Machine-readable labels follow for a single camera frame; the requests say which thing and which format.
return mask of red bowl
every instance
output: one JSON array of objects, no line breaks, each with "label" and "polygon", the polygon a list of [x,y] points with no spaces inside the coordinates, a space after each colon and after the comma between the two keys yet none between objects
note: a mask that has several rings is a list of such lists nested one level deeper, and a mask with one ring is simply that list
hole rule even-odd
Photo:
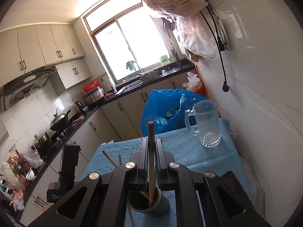
[{"label": "red bowl", "polygon": [[83,87],[83,90],[85,92],[90,92],[91,90],[93,90],[94,88],[97,88],[99,85],[98,85],[98,80],[88,84],[87,86]]}]

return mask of white tile wall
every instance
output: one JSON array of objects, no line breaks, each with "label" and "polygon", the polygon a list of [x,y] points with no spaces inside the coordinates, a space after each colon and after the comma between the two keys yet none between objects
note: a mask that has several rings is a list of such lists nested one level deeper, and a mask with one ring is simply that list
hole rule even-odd
[{"label": "white tile wall", "polygon": [[50,130],[50,122],[54,118],[56,108],[59,108],[58,113],[61,114],[66,113],[71,107],[69,118],[76,114],[74,101],[79,100],[85,105],[82,99],[84,95],[82,87],[86,84],[88,83],[83,82],[58,97],[49,82],[42,89],[5,111],[1,118],[9,132],[9,137],[0,145],[0,163],[7,160],[7,149],[14,143],[20,152],[26,153],[28,142],[36,142],[35,134],[40,137],[47,131],[50,136],[53,135],[54,132]]},{"label": "white tile wall", "polygon": [[231,89],[222,91],[216,58],[198,63],[206,92],[265,190],[265,218],[282,227],[303,196],[303,31],[283,0],[210,2],[231,44],[222,52]]}]

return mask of chopstick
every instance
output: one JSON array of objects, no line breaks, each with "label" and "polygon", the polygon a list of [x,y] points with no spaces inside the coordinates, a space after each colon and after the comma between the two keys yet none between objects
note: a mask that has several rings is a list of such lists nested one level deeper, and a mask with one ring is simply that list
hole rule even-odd
[{"label": "chopstick", "polygon": [[[114,162],[114,160],[109,156],[109,154],[105,150],[103,150],[102,153],[106,156],[106,158],[108,158],[108,160],[113,164],[114,167],[118,167],[118,165]],[[139,191],[139,192],[142,195],[144,195],[147,199],[149,199],[149,196],[147,194],[145,194],[143,191]]]},{"label": "chopstick", "polygon": [[148,122],[148,165],[149,165],[149,207],[152,207],[154,198],[154,169],[155,169],[155,124]]},{"label": "chopstick", "polygon": [[[119,157],[119,165],[122,165],[121,155],[118,154],[118,157]],[[128,202],[127,202],[127,210],[128,210],[129,219],[131,221],[131,226],[135,227],[134,226],[134,218],[132,217],[132,213],[131,213],[131,207],[130,207]]]}]

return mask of dark cup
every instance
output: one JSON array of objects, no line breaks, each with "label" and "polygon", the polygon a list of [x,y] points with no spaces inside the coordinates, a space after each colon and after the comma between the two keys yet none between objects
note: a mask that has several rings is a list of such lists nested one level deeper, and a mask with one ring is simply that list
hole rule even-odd
[{"label": "dark cup", "polygon": [[153,218],[163,217],[169,212],[169,201],[161,193],[158,187],[156,187],[154,198],[156,200],[154,205],[152,207],[149,207],[148,199],[143,196],[139,191],[129,191],[128,204],[134,211],[147,214]]}]

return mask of wok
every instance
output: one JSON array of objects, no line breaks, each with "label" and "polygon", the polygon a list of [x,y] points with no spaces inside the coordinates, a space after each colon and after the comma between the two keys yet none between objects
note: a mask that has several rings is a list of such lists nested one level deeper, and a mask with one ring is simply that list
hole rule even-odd
[{"label": "wok", "polygon": [[69,113],[71,112],[72,108],[70,108],[66,114],[58,115],[58,108],[56,109],[56,114],[54,115],[54,119],[51,121],[51,130],[58,131],[67,124],[69,120]]}]

